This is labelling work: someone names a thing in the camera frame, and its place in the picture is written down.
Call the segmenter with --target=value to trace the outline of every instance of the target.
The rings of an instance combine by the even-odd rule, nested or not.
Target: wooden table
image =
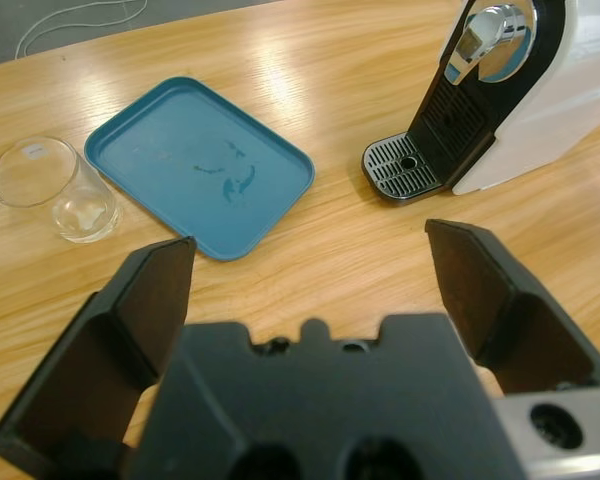
[[[457,0],[285,0],[101,38],[0,65],[0,153],[87,135],[160,81],[202,80],[304,150],[316,180],[246,258],[195,260],[189,322],[239,319],[297,338],[375,336],[388,313],[441,310],[429,217],[493,230],[600,349],[600,128],[565,158],[499,187],[394,208],[360,157],[404,131]],[[125,195],[110,237],[74,245],[0,205],[0,415],[76,309],[133,249],[171,238]],[[149,393],[145,400],[151,398]],[[137,435],[148,401],[134,418]],[[0,479],[21,478],[0,460]]]

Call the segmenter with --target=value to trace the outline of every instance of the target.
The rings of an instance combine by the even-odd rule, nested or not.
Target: white coffee machine
[[[406,133],[363,170],[388,200],[497,185],[600,124],[600,0],[466,0]]]

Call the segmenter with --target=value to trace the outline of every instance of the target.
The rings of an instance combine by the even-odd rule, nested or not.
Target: drip tray
[[[408,133],[369,145],[362,155],[362,169],[381,197],[401,204],[444,188]]]

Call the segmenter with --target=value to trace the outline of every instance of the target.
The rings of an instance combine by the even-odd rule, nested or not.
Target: teal plastic tray
[[[218,260],[249,253],[314,178],[307,155],[186,77],[162,82],[94,131],[85,156]]]

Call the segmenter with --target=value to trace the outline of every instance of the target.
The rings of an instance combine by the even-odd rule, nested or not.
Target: clear glass
[[[0,156],[0,202],[28,209],[76,243],[100,240],[117,225],[116,199],[68,143],[21,140]]]

